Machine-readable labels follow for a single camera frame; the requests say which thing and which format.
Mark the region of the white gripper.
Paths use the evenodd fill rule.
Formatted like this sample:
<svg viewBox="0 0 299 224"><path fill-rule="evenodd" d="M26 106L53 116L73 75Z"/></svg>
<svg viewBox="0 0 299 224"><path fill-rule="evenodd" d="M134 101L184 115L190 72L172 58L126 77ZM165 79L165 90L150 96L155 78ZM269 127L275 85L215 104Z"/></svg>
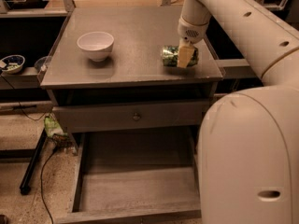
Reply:
<svg viewBox="0 0 299 224"><path fill-rule="evenodd" d="M186 22L182 17L179 18L178 35L183 40L178 46L178 67L186 68L188 66L188 63L191 61L195 50L193 44L200 42L205 37L207 27L207 23L201 25L192 25Z"/></svg>

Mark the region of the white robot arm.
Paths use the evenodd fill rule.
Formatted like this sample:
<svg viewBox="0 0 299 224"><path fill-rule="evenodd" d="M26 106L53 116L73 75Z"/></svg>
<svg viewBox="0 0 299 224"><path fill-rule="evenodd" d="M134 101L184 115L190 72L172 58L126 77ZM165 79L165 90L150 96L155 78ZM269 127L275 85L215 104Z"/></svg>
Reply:
<svg viewBox="0 0 299 224"><path fill-rule="evenodd" d="M214 17L261 80L208 109L198 140L203 224L299 224L299 33L254 0L185 0L178 33Z"/></svg>

